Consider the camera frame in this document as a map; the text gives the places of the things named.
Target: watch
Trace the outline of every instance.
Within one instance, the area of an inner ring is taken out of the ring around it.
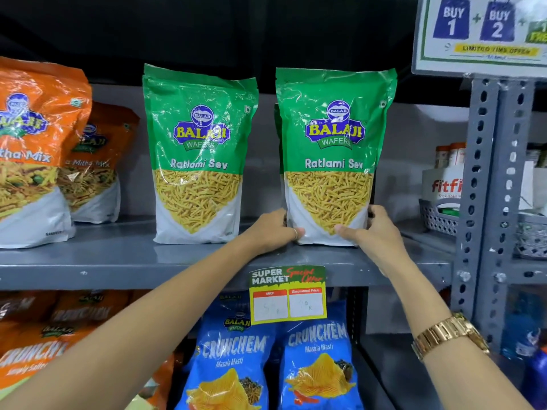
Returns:
[[[484,353],[490,352],[485,339],[461,312],[453,312],[452,317],[423,331],[414,339],[412,348],[418,359],[423,361],[423,358],[434,348],[460,337],[468,337]]]

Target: purple shopping bag graphic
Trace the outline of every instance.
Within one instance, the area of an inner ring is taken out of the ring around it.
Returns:
[[[435,22],[435,39],[469,39],[469,0],[441,0]]]
[[[480,39],[487,41],[515,40],[515,5],[511,0],[488,2]]]

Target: green snack bag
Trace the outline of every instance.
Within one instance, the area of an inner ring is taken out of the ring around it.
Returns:
[[[394,69],[277,69],[287,217],[301,244],[351,246],[334,226],[364,227],[382,151]]]
[[[157,243],[220,243],[239,230],[256,79],[144,65]]]
[[[281,180],[281,206],[286,209],[287,205],[285,203],[285,180],[283,178],[283,141],[281,138],[281,125],[283,121],[281,120],[281,115],[279,114],[279,104],[274,104],[273,108],[273,120],[275,121],[275,130],[277,133],[277,137],[279,138],[279,177]]]

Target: special offer tag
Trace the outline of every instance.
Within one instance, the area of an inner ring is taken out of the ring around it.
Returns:
[[[251,325],[326,318],[324,266],[298,265],[249,273]]]

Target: blue snack bag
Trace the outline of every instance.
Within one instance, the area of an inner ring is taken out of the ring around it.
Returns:
[[[364,408],[351,363],[346,302],[327,303],[326,312],[326,319],[287,323],[279,410]]]
[[[221,294],[203,315],[175,410],[267,410],[263,368],[275,335],[274,324],[250,324],[248,293]]]

